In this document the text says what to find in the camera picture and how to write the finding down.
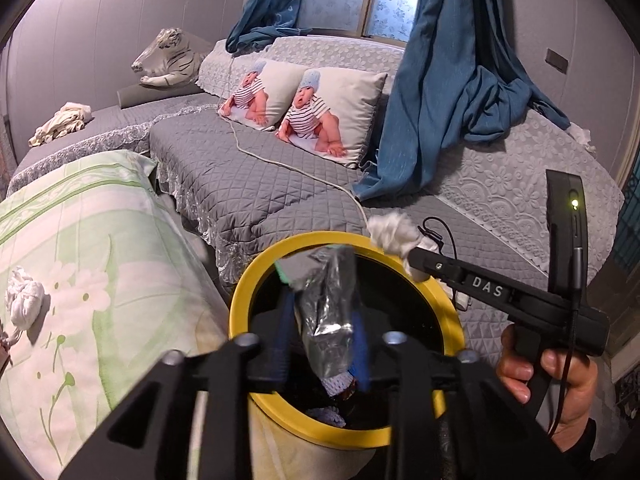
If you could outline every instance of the gray quilted bedspread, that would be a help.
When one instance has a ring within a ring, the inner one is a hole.
[[[359,171],[281,142],[272,132],[239,124],[234,127],[240,145],[263,158],[341,186],[360,177]],[[293,234],[312,230],[367,234],[362,216],[346,193],[239,152],[229,124],[215,112],[161,121],[151,128],[149,142],[159,162],[162,190],[176,197],[178,211],[197,222],[203,238],[216,248],[221,278],[226,273],[226,281],[237,279],[257,253]],[[370,202],[365,210],[371,216],[396,208],[415,222],[427,216],[442,218],[452,229],[461,259],[546,287],[546,276],[540,270],[436,196]],[[450,253],[449,244],[445,250]],[[460,318],[467,343],[495,363],[506,316],[474,302]]]
[[[219,101],[209,94],[172,97],[121,110],[112,106],[94,112],[94,118],[78,132],[31,148],[9,183],[8,195],[67,162],[107,150],[148,153],[148,130],[154,120],[202,108]]]

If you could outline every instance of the gray bolster pillow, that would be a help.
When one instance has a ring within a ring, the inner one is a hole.
[[[150,86],[131,85],[118,90],[118,102],[120,108],[131,108],[132,106],[143,105],[153,101],[168,99],[169,97],[182,97],[204,92],[196,83],[189,83],[185,86],[153,88]]]

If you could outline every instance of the blue cloth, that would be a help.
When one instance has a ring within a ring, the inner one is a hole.
[[[247,0],[240,21],[226,38],[226,51],[261,50],[276,38],[300,36],[309,28],[293,28],[301,0]]]
[[[527,105],[569,127],[527,76],[502,16],[502,0],[418,0],[377,161],[353,186],[360,200],[417,192],[433,178],[440,150],[497,139]]]

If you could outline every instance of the screw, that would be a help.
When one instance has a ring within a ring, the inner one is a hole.
[[[169,350],[162,356],[162,362],[169,366],[177,366],[184,361],[184,354],[179,350]]]
[[[399,345],[406,341],[406,334],[404,332],[386,332],[382,339],[388,345]]]
[[[260,338],[251,332],[245,332],[236,336],[234,343],[238,346],[254,346],[260,342]]]
[[[464,349],[458,352],[458,360],[461,363],[477,363],[480,360],[480,354],[475,350]]]

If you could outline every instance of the black cable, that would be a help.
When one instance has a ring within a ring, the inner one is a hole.
[[[569,369],[571,367],[571,359],[574,357],[575,351],[575,338],[576,338],[576,325],[578,319],[578,310],[580,309],[580,301],[582,300],[582,247],[574,248],[574,255],[572,259],[572,296],[571,296],[571,317],[569,320],[569,350],[566,354],[564,361],[564,368],[562,369],[562,378],[560,379],[560,393],[558,394],[558,410],[556,411],[556,418],[554,420],[551,429],[549,430],[549,437],[554,436],[554,433],[558,429],[560,424],[560,418],[562,417],[562,408],[564,407],[564,397],[566,396],[567,383],[569,377]]]
[[[420,231],[420,234],[422,234],[422,236],[426,236],[428,238],[431,238],[434,242],[436,242],[436,244],[438,245],[438,252],[444,256],[442,254],[442,248],[444,246],[444,243],[442,242],[442,236],[440,236],[436,231],[433,231],[432,229],[429,229],[427,227],[427,222],[429,220],[435,220],[436,222],[440,222],[444,228],[447,230],[447,233],[449,234],[449,239],[451,240],[451,247],[453,248],[453,257],[455,259],[458,259],[458,250],[456,249],[456,241],[453,237],[453,233],[451,232],[451,229],[449,229],[449,226],[447,225],[447,223],[442,219],[442,218],[438,218],[437,216],[427,216],[427,218],[425,218],[422,221],[422,225],[419,226],[418,225],[418,231]],[[454,308],[462,311],[462,312],[466,312],[468,310],[468,305],[465,308],[460,308],[458,306],[458,292],[455,288],[451,287],[451,290],[453,291],[453,306]]]

